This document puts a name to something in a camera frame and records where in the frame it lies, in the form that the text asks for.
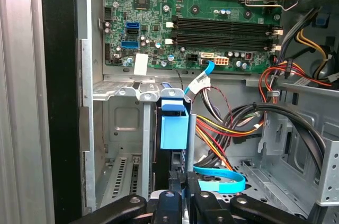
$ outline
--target green circuit board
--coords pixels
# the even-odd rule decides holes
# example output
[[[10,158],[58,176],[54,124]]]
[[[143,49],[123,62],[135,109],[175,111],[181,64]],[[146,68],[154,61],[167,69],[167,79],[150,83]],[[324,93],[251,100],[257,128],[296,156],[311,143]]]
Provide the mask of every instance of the green circuit board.
[[[164,11],[164,6],[169,7],[169,11]],[[198,13],[194,13],[192,8],[197,6]],[[220,11],[228,10],[230,13],[221,15]],[[111,30],[104,33],[104,58],[108,66],[134,66],[135,54],[148,54],[148,66],[158,69],[202,69],[205,65],[199,62],[201,52],[211,52],[214,56],[226,56],[227,53],[250,53],[251,58],[245,59],[241,56],[229,58],[227,66],[216,66],[215,70],[227,72],[251,72],[261,73],[269,65],[269,56],[274,51],[255,51],[251,49],[229,49],[217,47],[184,47],[166,45],[165,39],[171,36],[172,29],[166,27],[166,22],[171,22],[172,15],[188,19],[221,20],[242,23],[279,25],[280,8],[273,8],[267,11],[266,8],[249,8],[239,0],[104,0],[103,18],[111,23]],[[138,22],[140,30],[137,35],[128,36],[125,30],[126,22]],[[145,46],[140,45],[140,38],[145,37],[149,41]],[[124,49],[121,46],[122,40],[138,41],[137,49]],[[188,61],[188,57],[198,59]],[[247,68],[236,66],[237,61],[247,63]]]

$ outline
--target blue sata port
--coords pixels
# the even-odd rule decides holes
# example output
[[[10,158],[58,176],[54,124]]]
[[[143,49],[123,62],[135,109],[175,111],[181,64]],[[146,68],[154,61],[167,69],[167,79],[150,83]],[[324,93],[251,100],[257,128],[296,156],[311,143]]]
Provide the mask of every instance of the blue sata port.
[[[140,23],[139,22],[126,22],[125,27],[126,27],[126,29],[139,30],[140,29]]]
[[[125,49],[138,49],[139,43],[137,41],[122,41],[121,47]]]

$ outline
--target sata port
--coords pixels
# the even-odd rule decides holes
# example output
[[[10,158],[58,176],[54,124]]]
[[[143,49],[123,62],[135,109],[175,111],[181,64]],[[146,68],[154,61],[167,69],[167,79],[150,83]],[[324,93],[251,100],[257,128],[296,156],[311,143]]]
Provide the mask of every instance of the sata port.
[[[126,33],[129,35],[138,35],[139,31],[138,30],[134,30],[134,29],[127,29]]]

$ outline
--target ventilation hole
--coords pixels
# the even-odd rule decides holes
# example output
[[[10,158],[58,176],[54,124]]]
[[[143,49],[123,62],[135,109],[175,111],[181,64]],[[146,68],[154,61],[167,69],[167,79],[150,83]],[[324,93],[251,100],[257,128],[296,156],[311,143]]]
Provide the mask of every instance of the ventilation hole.
[[[249,188],[251,188],[252,187],[252,185],[250,185],[250,184],[245,184],[245,190],[248,190]]]

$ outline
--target yellow wire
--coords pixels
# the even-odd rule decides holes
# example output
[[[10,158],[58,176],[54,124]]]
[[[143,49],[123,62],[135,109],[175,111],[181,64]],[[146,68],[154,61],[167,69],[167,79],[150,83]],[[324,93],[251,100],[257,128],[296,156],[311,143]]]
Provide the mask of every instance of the yellow wire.
[[[209,138],[203,133],[203,131],[201,131],[198,126],[195,126],[195,129],[197,130],[198,134],[201,136],[203,141],[205,141],[207,143],[207,145],[212,149],[212,151],[225,163],[226,167],[229,170],[232,170],[232,167],[229,166],[229,164],[227,163],[225,158],[223,158],[223,156],[217,151],[215,146],[212,144],[212,142],[209,140]]]
[[[318,76],[319,76],[319,74],[320,74],[320,72],[321,72],[321,70],[322,70],[322,67],[326,64],[326,62],[327,62],[327,56],[326,56],[326,53],[324,52],[324,50],[318,45],[318,44],[316,44],[316,43],[314,43],[313,41],[311,41],[311,40],[309,40],[309,39],[307,39],[305,36],[304,36],[304,30],[302,29],[300,32],[298,32],[298,34],[297,34],[297,40],[300,42],[300,43],[302,43],[302,44],[304,44],[304,45],[307,45],[307,46],[309,46],[309,47],[311,47],[311,48],[314,48],[314,49],[316,49],[316,50],[318,50],[322,55],[323,55],[323,62],[321,63],[321,65],[318,67],[318,69],[316,70],[316,72],[315,72],[315,75],[316,75],[316,78],[318,78]]]
[[[197,117],[200,118],[200,119],[203,119],[203,120],[205,120],[205,121],[207,121],[207,122],[209,122],[209,123],[211,123],[211,124],[213,124],[214,126],[216,126],[217,128],[219,128],[219,129],[221,129],[221,130],[224,130],[224,131],[227,131],[227,132],[231,132],[231,133],[235,133],[235,134],[240,134],[240,135],[247,135],[247,134],[250,134],[250,133],[256,131],[256,130],[259,128],[259,127],[258,127],[258,128],[253,129],[253,130],[250,130],[250,131],[239,132],[239,131],[234,131],[234,130],[230,130],[230,129],[227,129],[227,128],[225,128],[225,127],[222,127],[222,126],[220,126],[220,125],[218,125],[218,124],[212,122],[211,120],[209,120],[209,119],[207,119],[207,118],[205,118],[205,117],[202,117],[201,115],[197,115]]]

